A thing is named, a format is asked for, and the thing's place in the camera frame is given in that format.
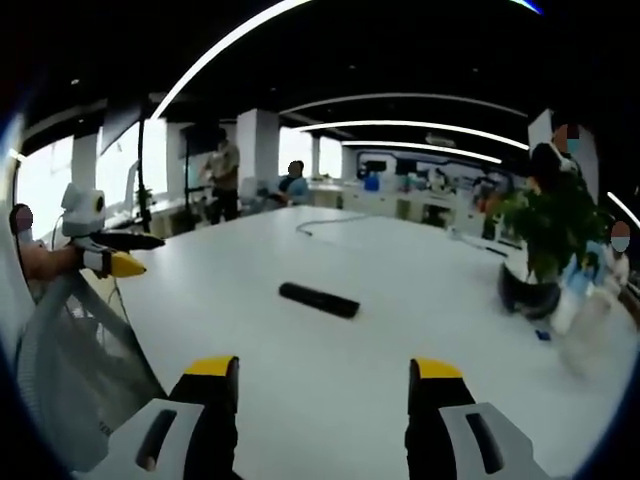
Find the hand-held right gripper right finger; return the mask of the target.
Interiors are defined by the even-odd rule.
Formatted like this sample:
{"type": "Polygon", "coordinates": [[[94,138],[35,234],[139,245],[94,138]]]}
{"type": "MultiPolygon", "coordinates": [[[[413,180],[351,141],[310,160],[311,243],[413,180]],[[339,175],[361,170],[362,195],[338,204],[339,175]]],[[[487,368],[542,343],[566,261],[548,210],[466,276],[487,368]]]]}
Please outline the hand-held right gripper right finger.
{"type": "Polygon", "coordinates": [[[411,479],[547,479],[531,440],[490,403],[478,403],[462,373],[413,358],[405,433],[411,479]]]}

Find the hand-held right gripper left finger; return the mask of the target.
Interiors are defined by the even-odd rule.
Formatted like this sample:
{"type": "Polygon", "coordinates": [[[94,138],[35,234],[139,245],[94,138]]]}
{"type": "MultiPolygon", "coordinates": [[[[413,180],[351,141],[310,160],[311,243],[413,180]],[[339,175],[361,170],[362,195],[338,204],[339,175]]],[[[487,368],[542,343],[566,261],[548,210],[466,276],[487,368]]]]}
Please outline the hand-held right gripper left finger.
{"type": "Polygon", "coordinates": [[[239,358],[192,363],[166,398],[150,401],[109,439],[84,479],[235,479],[239,358]]]}

